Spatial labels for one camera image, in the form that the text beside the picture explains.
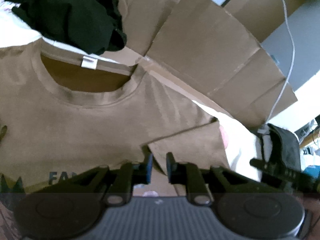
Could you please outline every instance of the metal bolt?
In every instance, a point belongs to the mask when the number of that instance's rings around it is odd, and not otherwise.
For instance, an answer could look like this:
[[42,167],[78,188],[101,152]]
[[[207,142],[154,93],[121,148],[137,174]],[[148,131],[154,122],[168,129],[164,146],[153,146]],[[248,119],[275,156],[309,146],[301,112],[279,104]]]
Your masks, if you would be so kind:
[[199,205],[206,205],[210,203],[210,198],[205,195],[196,196],[193,200]]
[[112,195],[108,197],[107,201],[111,205],[117,205],[123,201],[123,198],[117,195]]

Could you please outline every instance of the crew neckline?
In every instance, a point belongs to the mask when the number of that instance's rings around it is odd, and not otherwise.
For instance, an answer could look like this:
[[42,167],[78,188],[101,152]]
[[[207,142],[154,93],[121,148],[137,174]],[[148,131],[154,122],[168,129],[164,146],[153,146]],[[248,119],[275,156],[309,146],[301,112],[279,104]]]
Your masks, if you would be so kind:
[[32,68],[36,73],[37,79],[42,83],[44,88],[51,93],[57,99],[74,105],[74,106],[106,106],[114,103],[118,103],[133,93],[139,84],[146,71],[137,66],[130,80],[126,82],[122,87],[111,92],[83,92],[75,91],[69,88],[59,85],[49,74],[45,65],[41,60],[41,42],[35,42],[34,51],[32,53]]

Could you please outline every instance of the round black disc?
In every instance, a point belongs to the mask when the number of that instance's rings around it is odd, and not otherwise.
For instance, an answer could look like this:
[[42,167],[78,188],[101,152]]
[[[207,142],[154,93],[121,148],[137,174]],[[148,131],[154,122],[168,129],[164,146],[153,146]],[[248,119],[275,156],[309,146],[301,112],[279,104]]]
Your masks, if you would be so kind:
[[89,229],[100,215],[100,203],[90,193],[35,193],[14,211],[23,236],[37,239],[74,237]]
[[227,193],[217,211],[227,228],[255,239],[292,236],[304,218],[303,206],[286,193]]

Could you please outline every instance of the white cable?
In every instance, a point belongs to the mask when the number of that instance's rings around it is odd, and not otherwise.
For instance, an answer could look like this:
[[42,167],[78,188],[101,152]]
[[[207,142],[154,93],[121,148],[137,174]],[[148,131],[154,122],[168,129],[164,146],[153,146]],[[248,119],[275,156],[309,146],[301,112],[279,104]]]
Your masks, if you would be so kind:
[[285,4],[285,1],[282,0],[282,3],[283,3],[283,10],[284,10],[284,21],[285,21],[285,25],[287,26],[287,29],[288,29],[288,33],[290,35],[290,38],[291,38],[291,42],[292,42],[292,61],[291,61],[291,66],[290,66],[290,70],[289,70],[289,73],[288,73],[288,76],[284,82],[284,85],[282,87],[282,90],[275,102],[275,104],[273,105],[273,107],[271,108],[271,111],[270,111],[270,114],[266,120],[266,123],[271,119],[271,116],[273,114],[273,111],[275,110],[276,108],[276,105],[278,104],[283,92],[284,92],[284,89],[285,87],[287,86],[288,82],[289,82],[289,78],[291,76],[291,72],[292,72],[292,68],[293,68],[293,64],[294,64],[294,58],[295,58],[295,54],[296,54],[296,48],[295,48],[295,45],[294,45],[294,41],[293,41],[293,37],[292,37],[292,34],[291,34],[291,31],[290,31],[290,28],[289,28],[289,24],[288,24],[288,13],[287,13],[287,6]]

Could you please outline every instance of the ribbed plastic surface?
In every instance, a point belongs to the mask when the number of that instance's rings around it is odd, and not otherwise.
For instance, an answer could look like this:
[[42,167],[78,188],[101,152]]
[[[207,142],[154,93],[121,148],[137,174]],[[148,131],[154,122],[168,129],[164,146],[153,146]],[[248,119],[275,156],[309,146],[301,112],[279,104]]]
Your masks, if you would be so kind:
[[[225,228],[210,208],[191,205],[185,197],[134,197],[110,208],[101,221],[76,240],[246,240]],[[294,240],[295,237],[282,238]]]

